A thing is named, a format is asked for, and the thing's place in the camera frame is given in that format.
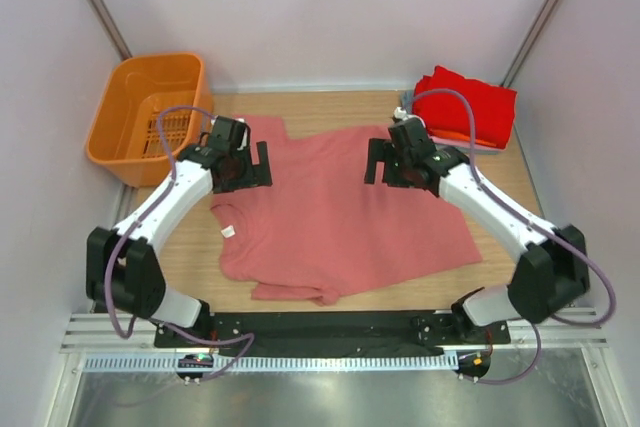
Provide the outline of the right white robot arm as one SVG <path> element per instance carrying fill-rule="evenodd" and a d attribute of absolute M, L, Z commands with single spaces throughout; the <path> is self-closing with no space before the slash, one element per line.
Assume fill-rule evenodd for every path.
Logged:
<path fill-rule="evenodd" d="M 470 215 L 515 263 L 506 285 L 479 288 L 456 301 L 450 328 L 472 343 L 487 326 L 512 319 L 539 324 L 590 289 L 586 242 L 573 225 L 558 228 L 519 205 L 480 174 L 470 154 L 439 148 L 417 118 L 395 122 L 368 142 L 364 181 L 417 188 Z"/>

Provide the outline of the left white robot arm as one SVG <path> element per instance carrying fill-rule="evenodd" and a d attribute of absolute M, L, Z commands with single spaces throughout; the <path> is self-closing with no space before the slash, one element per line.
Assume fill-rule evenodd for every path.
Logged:
<path fill-rule="evenodd" d="M 159 253 L 186 214 L 210 194 L 269 187 L 272 176 L 266 142 L 252 144 L 242 119 L 213 116 L 211 127 L 178 154 L 169 154 L 169 173 L 133 213 L 110 229 L 95 228 L 86 244 L 86 294 L 104 306 L 163 324 L 189 346 L 211 337 L 207 302 L 171 288 Z"/>

